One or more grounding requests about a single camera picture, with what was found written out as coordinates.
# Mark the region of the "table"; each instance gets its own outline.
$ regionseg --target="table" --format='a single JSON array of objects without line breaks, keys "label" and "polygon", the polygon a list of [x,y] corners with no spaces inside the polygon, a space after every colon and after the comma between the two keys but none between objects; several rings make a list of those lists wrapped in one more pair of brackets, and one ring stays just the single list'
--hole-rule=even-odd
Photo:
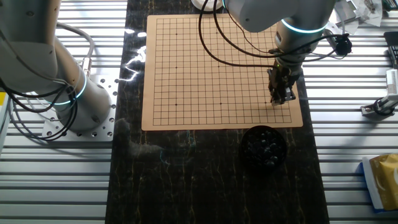
[{"label": "table", "polygon": [[[126,29],[144,33],[151,14],[198,13],[190,1],[129,1]],[[287,160],[258,176],[238,159],[245,130],[141,131],[145,47],[143,35],[125,35],[106,223],[328,223],[303,78],[304,126],[279,129]]]}]

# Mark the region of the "robot end effector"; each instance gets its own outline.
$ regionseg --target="robot end effector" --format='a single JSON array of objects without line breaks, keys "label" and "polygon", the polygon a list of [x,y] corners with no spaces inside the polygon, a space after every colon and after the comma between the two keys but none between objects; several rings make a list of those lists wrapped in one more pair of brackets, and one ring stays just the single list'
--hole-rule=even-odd
[{"label": "robot end effector", "polygon": [[[224,0],[224,6],[249,32],[263,31],[277,22],[277,49],[270,51],[275,55],[275,63],[268,71],[271,102],[281,105],[294,100],[292,86],[303,73],[305,57],[317,47],[335,0]],[[330,55],[336,52],[345,56],[351,52],[347,36],[328,39],[334,43]]]}]

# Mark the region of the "black cable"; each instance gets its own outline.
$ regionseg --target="black cable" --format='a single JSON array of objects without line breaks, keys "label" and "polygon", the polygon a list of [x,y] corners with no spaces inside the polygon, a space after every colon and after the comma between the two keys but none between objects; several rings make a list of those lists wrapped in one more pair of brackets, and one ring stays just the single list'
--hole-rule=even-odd
[{"label": "black cable", "polygon": [[382,98],[378,98],[374,103],[373,103],[373,111],[375,112],[375,113],[377,113],[378,115],[380,115],[380,116],[389,116],[389,115],[391,115],[393,112],[394,112],[394,109],[392,109],[392,110],[390,110],[390,112],[382,112],[382,111],[379,111],[379,108],[377,107],[378,105],[378,103],[379,103],[379,101],[381,100]]},{"label": "black cable", "polygon": [[62,88],[61,91],[59,91],[59,93],[55,96],[53,102],[50,104],[50,106],[44,108],[44,109],[40,109],[40,110],[33,110],[32,108],[27,107],[26,105],[24,105],[23,103],[21,103],[12,93],[12,91],[4,84],[4,82],[0,79],[0,87],[4,89],[4,91],[9,95],[9,97],[15,101],[19,106],[21,106],[22,108],[24,108],[27,111],[33,112],[33,113],[43,113],[46,112],[48,110],[50,110],[51,108],[53,108],[53,106],[55,105],[55,102],[61,97],[62,93],[69,87],[69,86],[64,86]]},{"label": "black cable", "polygon": [[248,40],[248,38],[246,37],[246,34],[245,34],[243,28],[242,28],[241,26],[239,26],[239,24],[232,18],[231,14],[229,13],[229,10],[228,10],[226,7],[225,7],[225,10],[226,10],[226,12],[228,13],[229,18],[231,18],[232,22],[235,23],[236,27],[239,28],[239,29],[242,31],[242,34],[243,34],[243,37],[244,37],[245,41],[246,41],[248,44],[250,44],[250,46],[252,46],[254,49],[258,50],[259,52],[265,53],[265,54],[269,54],[269,52],[265,52],[265,51],[263,51],[263,50],[260,50],[260,49],[257,48],[256,46],[254,46],[254,45],[252,44],[252,42],[250,42],[250,41]]},{"label": "black cable", "polygon": [[54,91],[52,91],[50,93],[45,93],[45,94],[41,94],[41,95],[28,95],[28,94],[20,93],[18,91],[15,91],[15,90],[12,90],[12,89],[8,88],[8,90],[11,93],[15,94],[15,95],[23,96],[23,97],[26,97],[26,98],[32,98],[32,99],[44,98],[46,96],[51,96],[51,95],[54,95],[56,93],[59,93],[62,89],[63,89],[63,87],[60,87],[60,88],[58,88],[58,89],[56,89],[56,90],[54,90]]},{"label": "black cable", "polygon": [[[75,96],[74,93],[72,93],[71,95],[69,95],[71,104],[74,104],[74,101],[76,100],[75,97],[76,97],[76,96]],[[64,135],[66,134],[66,132],[70,129],[70,127],[72,126],[72,124],[75,122],[75,119],[76,119],[76,116],[77,116],[77,109],[78,109],[78,105],[75,104],[75,106],[74,106],[75,110],[74,110],[74,111],[71,111],[71,113],[70,113],[70,115],[69,115],[69,119],[68,119],[66,125],[65,125],[61,130],[59,130],[57,133],[55,133],[55,134],[53,134],[53,135],[51,135],[51,136],[47,136],[47,137],[38,137],[38,136],[36,136],[32,131],[30,131],[30,130],[28,129],[28,127],[27,127],[27,126],[23,123],[23,121],[21,120],[21,117],[19,116],[19,113],[18,113],[18,110],[17,110],[17,108],[16,108],[15,102],[12,102],[12,104],[14,105],[14,112],[15,112],[15,114],[16,114],[16,116],[17,116],[18,121],[21,123],[21,125],[24,127],[24,129],[25,129],[29,134],[23,132],[23,130],[22,130],[20,127],[18,127],[18,125],[16,124],[15,118],[14,118],[13,115],[11,114],[11,99],[9,99],[9,107],[10,107],[10,108],[8,108],[9,116],[10,116],[11,122],[13,123],[13,125],[15,126],[15,128],[16,128],[22,135],[24,135],[24,136],[27,137],[27,138],[38,139],[38,140],[43,140],[43,141],[54,141],[54,140],[59,139],[60,137],[64,136]]]},{"label": "black cable", "polygon": [[199,38],[200,38],[200,42],[201,42],[203,48],[205,49],[205,51],[207,52],[207,54],[208,54],[210,57],[212,57],[214,60],[216,60],[216,61],[219,62],[219,63],[223,63],[223,64],[229,65],[229,66],[235,66],[235,67],[265,67],[265,68],[276,68],[276,67],[273,66],[273,65],[241,65],[241,64],[226,62],[226,61],[223,61],[223,60],[221,60],[221,59],[215,57],[215,56],[209,51],[209,49],[207,48],[207,46],[206,46],[206,44],[205,44],[205,41],[203,40],[202,33],[201,33],[201,20],[202,20],[203,13],[204,13],[204,11],[205,11],[205,7],[206,7],[207,2],[208,2],[208,0],[206,0],[205,3],[203,3],[203,6],[202,6],[202,8],[201,8],[201,11],[200,11],[200,14],[199,14],[199,25],[198,25],[198,26],[199,26]]},{"label": "black cable", "polygon": [[217,13],[216,13],[216,6],[217,6],[217,4],[216,4],[216,2],[217,2],[217,1],[215,1],[214,8],[213,8],[213,17],[214,17],[215,24],[216,24],[216,27],[217,27],[217,29],[218,29],[218,32],[220,32],[220,34],[221,34],[221,36],[223,36],[224,40],[227,41],[227,43],[229,43],[230,45],[232,45],[236,50],[238,50],[238,51],[240,51],[240,52],[242,52],[242,53],[245,53],[245,54],[247,54],[247,55],[253,56],[253,57],[259,57],[259,58],[277,58],[277,57],[283,57],[283,56],[286,56],[286,55],[291,55],[292,53],[294,53],[294,52],[296,52],[296,51],[298,51],[298,50],[300,50],[300,49],[302,49],[302,48],[304,48],[304,47],[307,47],[307,46],[309,46],[309,45],[312,45],[312,44],[314,44],[314,43],[316,43],[316,42],[318,42],[318,41],[320,41],[320,40],[323,40],[323,39],[332,38],[332,37],[347,38],[347,37],[349,36],[349,34],[343,34],[343,35],[341,35],[341,34],[326,35],[326,36],[323,36],[323,37],[319,37],[319,38],[317,38],[317,39],[315,39],[315,40],[313,40],[313,41],[310,41],[310,42],[308,42],[308,43],[306,43],[306,44],[303,44],[303,45],[301,45],[300,47],[297,47],[296,49],[291,50],[290,52],[281,53],[281,54],[279,54],[279,55],[272,55],[272,56],[270,56],[270,55],[257,55],[257,54],[253,54],[253,53],[247,52],[247,51],[245,51],[245,50],[239,48],[237,45],[235,45],[234,43],[232,43],[232,41],[230,41],[230,40],[224,35],[223,31],[221,30],[220,25],[218,24],[218,20],[217,20]]},{"label": "black cable", "polygon": [[[243,34],[243,37],[244,37],[245,41],[246,41],[250,46],[252,46],[254,49],[258,50],[259,52],[262,52],[262,53],[265,53],[265,54],[269,54],[269,53],[270,53],[270,52],[265,52],[265,51],[263,51],[263,50],[260,50],[259,48],[257,48],[256,46],[254,46],[254,44],[253,44],[252,42],[250,42],[250,40],[246,37],[246,33],[245,33],[245,31],[243,30],[243,28],[232,18],[232,15],[229,13],[229,10],[227,9],[227,7],[225,7],[225,10],[226,10],[226,12],[228,13],[229,18],[232,20],[232,22],[234,22],[235,25],[236,25],[236,27],[239,28],[239,29],[241,30],[241,32],[242,32],[242,34]],[[327,55],[317,54],[317,53],[310,52],[310,54],[314,54],[314,55],[320,56],[319,58],[316,58],[317,60],[321,60],[321,59],[324,59],[324,58],[326,58],[326,57],[331,57],[331,58],[334,58],[334,59],[337,59],[337,60],[341,60],[341,59],[345,58],[345,56],[343,56],[343,57],[341,57],[341,58],[331,56],[333,53],[335,53],[335,51],[332,51],[332,53],[329,53],[329,54],[327,54]]]}]

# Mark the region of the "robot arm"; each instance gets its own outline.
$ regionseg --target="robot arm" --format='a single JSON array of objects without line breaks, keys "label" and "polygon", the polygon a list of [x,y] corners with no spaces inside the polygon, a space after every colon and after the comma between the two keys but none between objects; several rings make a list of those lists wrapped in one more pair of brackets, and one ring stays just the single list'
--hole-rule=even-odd
[{"label": "robot arm", "polygon": [[299,0],[225,0],[229,13],[249,32],[261,32],[293,16]]},{"label": "robot arm", "polygon": [[[248,31],[260,32],[277,22],[275,43],[286,53],[322,36],[336,0],[224,0],[224,6]],[[278,57],[269,70],[273,105],[294,100],[292,86],[303,73],[302,63],[318,42],[295,54]]]}]

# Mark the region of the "wooden go board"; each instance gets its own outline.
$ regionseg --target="wooden go board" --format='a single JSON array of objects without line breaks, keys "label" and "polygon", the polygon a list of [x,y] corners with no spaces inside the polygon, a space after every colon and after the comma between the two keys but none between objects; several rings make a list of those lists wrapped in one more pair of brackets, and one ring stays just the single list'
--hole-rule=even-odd
[{"label": "wooden go board", "polygon": [[[142,129],[241,129],[303,125],[299,99],[273,107],[268,68],[231,67],[212,59],[198,35],[199,15],[149,16],[144,78]],[[227,14],[218,22],[241,48],[259,54]],[[273,58],[243,54],[218,33],[212,15],[203,16],[206,45],[221,60],[239,64],[273,65]],[[257,48],[275,48],[276,26],[245,35]]]}]

